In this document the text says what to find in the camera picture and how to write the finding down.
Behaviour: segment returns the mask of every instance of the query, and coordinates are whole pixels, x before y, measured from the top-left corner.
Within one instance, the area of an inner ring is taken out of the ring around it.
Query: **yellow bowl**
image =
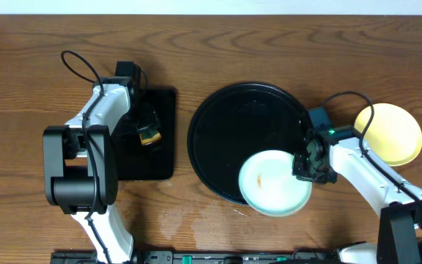
[[[370,116],[371,107],[368,106],[356,118],[355,129],[362,132]],[[422,147],[421,128],[415,118],[403,108],[389,103],[374,104],[374,119],[365,140],[390,166],[411,162]]]

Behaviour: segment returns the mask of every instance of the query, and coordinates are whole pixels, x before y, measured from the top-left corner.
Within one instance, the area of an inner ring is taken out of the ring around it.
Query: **wood grain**
[[[405,108],[422,127],[422,17],[8,15],[0,16],[0,263],[46,263],[53,250],[93,249],[44,195],[42,132],[90,97],[89,84],[61,63],[64,49],[104,76],[117,60],[132,59],[153,85],[177,88],[174,176],[120,183],[119,212],[140,249],[285,252],[377,241],[377,216],[341,177],[316,186],[302,211],[281,219],[215,196],[188,160],[188,125],[221,87],[263,81],[308,108],[335,92],[364,92]],[[343,125],[362,108],[361,100],[339,98],[330,113]],[[422,187],[422,151],[396,169]]]

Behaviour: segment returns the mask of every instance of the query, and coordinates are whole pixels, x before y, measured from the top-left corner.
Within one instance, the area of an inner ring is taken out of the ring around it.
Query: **cable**
[[[403,191],[407,196],[409,196],[411,199],[413,199],[413,201],[415,201],[421,208],[422,208],[422,200],[420,200],[419,198],[417,198],[410,190],[408,190],[407,188],[404,187],[403,183],[399,183],[398,181],[396,181],[392,176],[390,176],[382,167],[379,166],[379,164],[377,164],[372,157],[369,155],[369,151],[364,149],[363,146],[363,142],[364,142],[364,136],[366,135],[366,132],[369,128],[369,126],[372,123],[372,120],[374,119],[374,105],[372,104],[371,100],[359,93],[359,92],[353,92],[353,91],[346,91],[346,92],[340,92],[334,95],[331,95],[329,98],[325,99],[322,102],[322,106],[325,107],[325,105],[332,99],[340,96],[340,95],[357,95],[362,97],[367,104],[371,107],[371,116],[369,117],[369,121],[366,124],[366,127],[363,129],[363,132],[361,133],[361,137],[359,139],[359,149],[361,151],[361,157],[365,156],[367,158],[367,160],[372,164],[372,166],[374,166],[374,168],[376,168],[380,173],[382,173],[390,182],[392,182],[395,187],[397,187],[400,191]]]
[[[107,263],[111,264],[111,259],[110,259],[110,255],[108,254],[108,249],[107,249],[106,245],[102,242],[102,239],[100,239],[99,233],[95,229],[94,221],[92,221],[92,219],[87,219],[87,223],[91,227],[91,230],[94,233],[94,236],[97,239],[97,242],[99,242],[100,247],[103,250],[103,254],[105,255],[105,258],[107,259]]]
[[[87,134],[87,129],[86,129],[86,123],[87,123],[87,120],[89,119],[89,115],[91,114],[92,109],[98,104],[98,102],[100,101],[102,96],[104,96],[105,90],[104,90],[103,83],[102,83],[102,80],[100,79],[99,74],[92,67],[92,65],[90,63],[88,63],[81,55],[77,54],[74,51],[63,51],[61,53],[61,58],[62,58],[63,64],[64,64],[64,66],[66,66],[68,68],[68,70],[70,70],[71,72],[73,72],[77,76],[81,77],[82,79],[84,79],[88,82],[94,83],[93,80],[86,78],[86,77],[82,76],[81,74],[79,74],[78,72],[76,72],[75,70],[73,70],[71,68],[71,66],[69,66],[66,63],[66,61],[64,60],[65,54],[72,54],[73,56],[76,56],[82,62],[84,62],[84,64],[87,65],[87,67],[89,67],[89,69],[94,73],[95,78],[97,79],[97,82],[100,86],[99,96],[97,96],[97,98],[95,98],[94,102],[82,114],[82,122],[81,122],[81,130],[82,130],[82,134],[83,134],[83,137],[84,137],[84,141],[86,142],[86,149],[87,149],[88,157],[91,158],[90,161],[91,161],[91,166],[92,166],[92,174],[93,174],[93,177],[94,177],[94,198],[92,199],[92,205],[91,205],[91,208],[89,210],[89,213],[86,215],[86,217],[84,217],[84,219],[87,220],[89,226],[92,229],[92,232],[94,233],[95,238],[97,239],[97,242],[102,247],[103,254],[105,255],[105,258],[107,259],[107,263],[110,264],[111,260],[110,260],[109,254],[108,254],[108,249],[106,248],[105,244],[103,243],[102,239],[100,238],[99,234],[97,233],[97,230],[95,229],[95,226],[94,226],[94,222],[91,218],[92,214],[95,212],[95,203],[97,201],[97,196],[98,196],[97,193],[99,192],[99,185],[100,184],[99,184],[99,177],[98,177],[98,174],[97,174],[97,164],[95,163],[94,152],[92,151],[92,146],[91,146],[92,138],[90,137],[90,135]]]
[[[318,260],[320,259],[319,256],[317,256],[317,253],[315,252],[315,250],[310,249],[310,248],[304,246],[304,247],[300,247],[300,248],[296,249],[294,251],[294,253],[292,253],[292,259],[293,260],[296,260],[296,254],[299,253],[300,250],[302,250],[302,249],[308,249],[308,250],[310,250],[312,253],[314,253],[316,259],[318,259]]]

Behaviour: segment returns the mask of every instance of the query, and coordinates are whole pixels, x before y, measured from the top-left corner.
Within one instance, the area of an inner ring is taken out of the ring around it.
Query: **small object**
[[[289,216],[307,203],[312,183],[292,175],[293,158],[284,151],[266,150],[243,164],[240,192],[253,209],[267,216]]]
[[[362,110],[356,118],[355,129],[362,131],[370,116],[370,107]],[[415,118],[403,108],[389,103],[374,104],[374,119],[365,139],[390,166],[411,162],[422,147],[421,128]]]
[[[154,129],[140,133],[139,138],[141,139],[141,145],[146,146],[158,142],[161,139],[161,136],[159,131]]]
[[[148,102],[141,104],[141,118],[138,121],[138,133],[141,145],[156,143],[161,139],[158,129],[160,128],[160,120],[155,107]]]

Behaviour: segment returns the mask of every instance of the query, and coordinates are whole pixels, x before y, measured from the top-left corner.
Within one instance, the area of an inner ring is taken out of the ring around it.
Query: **water stain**
[[[170,241],[177,234],[183,218],[192,212],[193,208],[183,205],[165,210],[159,216],[160,232]]]
[[[191,224],[196,248],[204,250],[210,249],[210,245],[229,245],[227,235],[215,235],[216,230],[227,229],[226,222],[223,221],[224,214],[218,202],[211,202],[199,213],[201,218],[195,219]]]
[[[158,183],[159,188],[170,188],[173,184],[170,180],[162,180]]]

